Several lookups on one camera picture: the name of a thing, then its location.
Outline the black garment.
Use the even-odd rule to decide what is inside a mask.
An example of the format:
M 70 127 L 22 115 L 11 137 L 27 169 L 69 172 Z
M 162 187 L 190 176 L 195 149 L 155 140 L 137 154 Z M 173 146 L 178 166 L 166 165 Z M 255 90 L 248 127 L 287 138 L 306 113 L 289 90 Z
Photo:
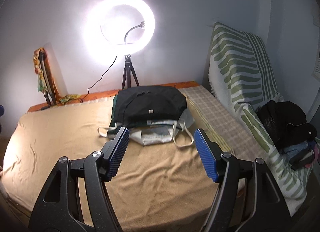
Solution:
M 128 88 L 119 91 L 113 99 L 110 127 L 133 128 L 149 120 L 179 120 L 186 108 L 186 97 L 174 87 Z

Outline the pile of dark clothes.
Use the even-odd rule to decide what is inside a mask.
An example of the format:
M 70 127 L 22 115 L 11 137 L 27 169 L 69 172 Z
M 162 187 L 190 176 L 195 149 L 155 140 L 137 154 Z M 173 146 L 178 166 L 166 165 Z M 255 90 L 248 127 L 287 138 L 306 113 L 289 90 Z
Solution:
M 312 167 L 319 158 L 317 130 L 297 104 L 271 100 L 255 113 L 292 170 Z

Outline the beige bed blanket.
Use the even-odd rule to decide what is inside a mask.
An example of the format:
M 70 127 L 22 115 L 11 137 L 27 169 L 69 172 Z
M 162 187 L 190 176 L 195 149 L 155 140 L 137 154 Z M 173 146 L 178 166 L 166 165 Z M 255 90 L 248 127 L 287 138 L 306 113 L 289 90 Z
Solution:
M 98 128 L 110 122 L 112 104 L 108 100 L 22 116 L 1 172 L 9 197 L 33 209 L 60 157 L 79 159 L 101 149 L 106 138 Z M 207 213 L 218 188 L 186 132 L 154 145 L 124 139 L 105 166 L 107 193 L 124 231 L 157 229 Z

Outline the checked beige blanket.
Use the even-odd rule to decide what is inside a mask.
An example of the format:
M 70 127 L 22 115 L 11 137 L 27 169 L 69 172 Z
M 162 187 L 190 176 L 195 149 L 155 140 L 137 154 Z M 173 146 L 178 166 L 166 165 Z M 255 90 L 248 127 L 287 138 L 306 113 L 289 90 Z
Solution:
M 207 136 L 238 159 L 267 159 L 266 152 L 252 135 L 220 104 L 220 102 L 197 82 L 176 83 L 174 87 L 186 95 L 188 104 L 203 117 Z

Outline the folded silver tripod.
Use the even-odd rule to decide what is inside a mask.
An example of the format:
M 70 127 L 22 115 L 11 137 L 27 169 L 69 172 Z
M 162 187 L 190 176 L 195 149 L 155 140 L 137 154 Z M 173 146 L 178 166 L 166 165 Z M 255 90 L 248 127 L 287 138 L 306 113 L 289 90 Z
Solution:
M 43 73 L 43 77 L 44 77 L 44 82 L 46 83 L 46 92 L 45 92 L 45 98 L 46 98 L 46 102 L 49 106 L 55 105 L 55 95 L 52 92 L 50 83 L 49 83 L 49 79 L 48 79 L 48 75 L 46 72 L 46 67 L 45 67 L 45 54 L 44 52 L 42 52 L 41 50 L 39 51 L 39 62 L 40 62 L 40 66 L 41 66 L 41 70 Z

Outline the white tote bag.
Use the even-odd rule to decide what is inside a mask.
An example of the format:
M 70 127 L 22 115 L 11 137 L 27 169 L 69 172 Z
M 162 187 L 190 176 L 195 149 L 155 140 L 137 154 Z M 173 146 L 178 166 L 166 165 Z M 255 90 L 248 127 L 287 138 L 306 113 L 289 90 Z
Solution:
M 142 146 L 173 142 L 177 147 L 182 148 L 194 143 L 194 137 L 189 131 L 194 122 L 190 110 L 185 109 L 178 120 L 164 120 L 154 122 L 152 125 L 133 128 L 99 127 L 97 132 L 101 137 L 113 139 L 120 128 L 125 127 L 130 132 L 130 138 Z

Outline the colourful patterned scarf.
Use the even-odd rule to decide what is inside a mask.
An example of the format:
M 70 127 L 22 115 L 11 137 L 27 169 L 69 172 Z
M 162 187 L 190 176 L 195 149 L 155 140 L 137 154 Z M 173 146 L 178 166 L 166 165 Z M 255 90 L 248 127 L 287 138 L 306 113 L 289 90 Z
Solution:
M 80 98 L 79 95 L 63 95 L 62 88 L 56 83 L 50 61 L 43 47 L 36 49 L 33 54 L 34 72 L 37 75 L 37 91 L 44 95 L 47 105 L 51 108 L 57 105 L 65 105 Z

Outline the green striped white throw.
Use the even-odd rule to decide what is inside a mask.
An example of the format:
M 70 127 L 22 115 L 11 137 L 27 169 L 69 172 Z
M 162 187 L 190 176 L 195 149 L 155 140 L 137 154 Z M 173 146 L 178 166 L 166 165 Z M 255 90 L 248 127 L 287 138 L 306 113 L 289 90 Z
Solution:
M 273 100 L 283 102 L 263 40 L 216 22 L 210 41 L 208 78 L 216 99 L 251 134 L 267 154 L 267 164 L 295 214 L 307 196 L 311 168 L 292 170 L 274 146 L 255 110 Z

